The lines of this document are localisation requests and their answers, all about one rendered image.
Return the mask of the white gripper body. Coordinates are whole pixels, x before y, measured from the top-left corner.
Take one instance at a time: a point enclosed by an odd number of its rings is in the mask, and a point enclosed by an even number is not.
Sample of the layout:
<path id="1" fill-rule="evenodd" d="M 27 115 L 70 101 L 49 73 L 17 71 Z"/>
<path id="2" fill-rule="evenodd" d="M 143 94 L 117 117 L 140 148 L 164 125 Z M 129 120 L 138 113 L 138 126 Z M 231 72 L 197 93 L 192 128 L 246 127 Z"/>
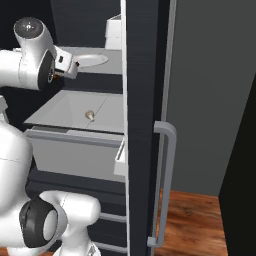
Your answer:
<path id="1" fill-rule="evenodd" d="M 65 60 L 64 74 L 67 78 L 75 79 L 78 74 L 78 63 L 74 60 L 73 55 L 70 55 Z"/>

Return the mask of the pale grey fridge shelf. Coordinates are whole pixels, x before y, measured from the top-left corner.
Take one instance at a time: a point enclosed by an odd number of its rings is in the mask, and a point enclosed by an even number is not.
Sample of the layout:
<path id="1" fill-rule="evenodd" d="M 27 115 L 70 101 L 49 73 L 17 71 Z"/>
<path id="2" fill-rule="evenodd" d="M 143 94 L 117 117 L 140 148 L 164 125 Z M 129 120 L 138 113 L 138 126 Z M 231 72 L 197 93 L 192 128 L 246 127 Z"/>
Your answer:
<path id="1" fill-rule="evenodd" d="M 88 110 L 94 112 L 94 121 L 85 116 Z M 123 96 L 61 90 L 25 123 L 123 134 Z"/>

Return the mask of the dark fridge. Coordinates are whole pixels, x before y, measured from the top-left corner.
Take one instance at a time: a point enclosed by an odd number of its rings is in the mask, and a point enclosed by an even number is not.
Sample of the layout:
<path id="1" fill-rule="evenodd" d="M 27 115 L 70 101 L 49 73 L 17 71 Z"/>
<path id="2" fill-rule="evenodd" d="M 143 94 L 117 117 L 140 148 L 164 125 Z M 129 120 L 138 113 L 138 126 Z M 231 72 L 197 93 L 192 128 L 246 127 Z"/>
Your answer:
<path id="1" fill-rule="evenodd" d="M 120 0 L 0 0 L 0 49 L 18 45 L 13 33 L 23 17 L 40 19 L 59 46 L 101 48 L 106 20 L 120 12 Z M 26 120 L 60 90 L 121 92 L 119 75 L 80 74 L 74 81 L 57 79 L 43 91 L 3 88 L 7 117 L 16 128 L 30 127 Z M 26 190 L 34 196 L 46 190 L 67 190 L 97 196 L 107 213 L 125 213 L 125 185 L 116 181 L 48 172 L 38 164 L 31 167 Z"/>

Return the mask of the dark fridge door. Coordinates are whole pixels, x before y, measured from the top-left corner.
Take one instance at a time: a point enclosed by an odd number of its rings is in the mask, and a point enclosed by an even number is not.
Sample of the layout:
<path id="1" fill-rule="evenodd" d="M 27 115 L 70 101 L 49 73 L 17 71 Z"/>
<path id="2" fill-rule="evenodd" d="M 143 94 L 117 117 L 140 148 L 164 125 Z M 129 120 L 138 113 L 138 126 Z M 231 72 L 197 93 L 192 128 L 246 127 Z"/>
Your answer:
<path id="1" fill-rule="evenodd" d="M 126 1 L 129 256 L 149 256 L 168 36 L 177 0 Z"/>

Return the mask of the grey fridge drawer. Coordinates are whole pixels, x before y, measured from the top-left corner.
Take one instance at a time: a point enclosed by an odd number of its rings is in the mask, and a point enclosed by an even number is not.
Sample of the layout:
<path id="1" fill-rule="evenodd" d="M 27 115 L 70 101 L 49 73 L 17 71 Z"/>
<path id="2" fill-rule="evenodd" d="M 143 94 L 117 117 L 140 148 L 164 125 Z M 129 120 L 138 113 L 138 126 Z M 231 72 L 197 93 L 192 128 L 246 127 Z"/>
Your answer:
<path id="1" fill-rule="evenodd" d="M 39 128 L 28 129 L 25 134 L 40 171 L 125 182 L 123 175 L 115 173 L 122 135 Z"/>

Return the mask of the white round plate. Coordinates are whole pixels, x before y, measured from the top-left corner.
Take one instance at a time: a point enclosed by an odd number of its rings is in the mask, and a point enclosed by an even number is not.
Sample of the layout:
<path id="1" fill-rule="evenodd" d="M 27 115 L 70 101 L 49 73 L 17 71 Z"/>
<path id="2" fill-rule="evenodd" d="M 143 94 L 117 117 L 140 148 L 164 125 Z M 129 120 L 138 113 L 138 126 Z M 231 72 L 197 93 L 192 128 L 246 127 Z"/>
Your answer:
<path id="1" fill-rule="evenodd" d="M 102 65 L 106 63 L 109 60 L 109 58 L 101 54 L 84 54 L 84 55 L 77 55 L 75 57 L 75 60 L 79 63 L 79 66 L 81 68 L 84 68 L 84 67 Z"/>

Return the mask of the white box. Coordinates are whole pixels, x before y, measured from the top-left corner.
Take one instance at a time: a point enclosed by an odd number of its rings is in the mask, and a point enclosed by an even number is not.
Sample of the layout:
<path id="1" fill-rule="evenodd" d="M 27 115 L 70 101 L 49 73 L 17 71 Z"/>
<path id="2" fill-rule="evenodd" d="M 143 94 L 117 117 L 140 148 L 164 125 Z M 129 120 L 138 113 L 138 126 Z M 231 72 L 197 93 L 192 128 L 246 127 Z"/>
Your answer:
<path id="1" fill-rule="evenodd" d="M 121 49 L 121 15 L 116 15 L 106 22 L 105 48 L 108 50 Z"/>

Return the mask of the white door bin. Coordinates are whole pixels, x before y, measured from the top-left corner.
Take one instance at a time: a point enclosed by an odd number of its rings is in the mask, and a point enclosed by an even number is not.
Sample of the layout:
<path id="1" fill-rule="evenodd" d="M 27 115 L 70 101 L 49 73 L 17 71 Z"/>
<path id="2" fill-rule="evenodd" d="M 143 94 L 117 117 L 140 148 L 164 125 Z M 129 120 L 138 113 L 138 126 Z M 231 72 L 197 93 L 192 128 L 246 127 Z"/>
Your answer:
<path id="1" fill-rule="evenodd" d="M 119 176 L 126 175 L 125 139 L 122 139 L 121 145 L 115 157 L 114 174 Z"/>

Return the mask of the black cabinet side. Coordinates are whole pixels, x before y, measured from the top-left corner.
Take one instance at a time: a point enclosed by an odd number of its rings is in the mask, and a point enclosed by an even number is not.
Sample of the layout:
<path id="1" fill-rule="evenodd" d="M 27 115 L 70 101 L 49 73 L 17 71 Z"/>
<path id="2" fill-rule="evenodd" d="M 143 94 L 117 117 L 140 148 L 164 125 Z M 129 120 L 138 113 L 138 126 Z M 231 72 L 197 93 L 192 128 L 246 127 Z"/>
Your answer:
<path id="1" fill-rule="evenodd" d="M 256 74 L 219 193 L 228 256 L 256 256 Z"/>

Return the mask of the grey drawer rail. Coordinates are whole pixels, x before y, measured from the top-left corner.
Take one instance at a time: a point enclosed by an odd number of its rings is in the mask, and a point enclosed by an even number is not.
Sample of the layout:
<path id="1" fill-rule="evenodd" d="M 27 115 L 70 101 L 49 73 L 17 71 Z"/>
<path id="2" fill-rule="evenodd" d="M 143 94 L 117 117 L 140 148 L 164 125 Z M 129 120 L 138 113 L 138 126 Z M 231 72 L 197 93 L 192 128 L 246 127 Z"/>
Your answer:
<path id="1" fill-rule="evenodd" d="M 115 246 L 115 245 L 110 245 L 110 244 L 105 244 L 105 243 L 100 243 L 100 242 L 94 242 L 94 244 L 99 248 L 107 251 L 112 251 L 112 252 L 117 252 L 117 253 L 122 253 L 122 254 L 127 254 L 127 247 L 120 247 L 120 246 Z"/>
<path id="2" fill-rule="evenodd" d="M 109 214 L 109 213 L 100 213 L 99 218 L 103 219 L 103 220 L 107 220 L 107 221 L 118 222 L 118 223 L 126 223 L 127 222 L 126 216 L 120 216 L 120 215 Z"/>

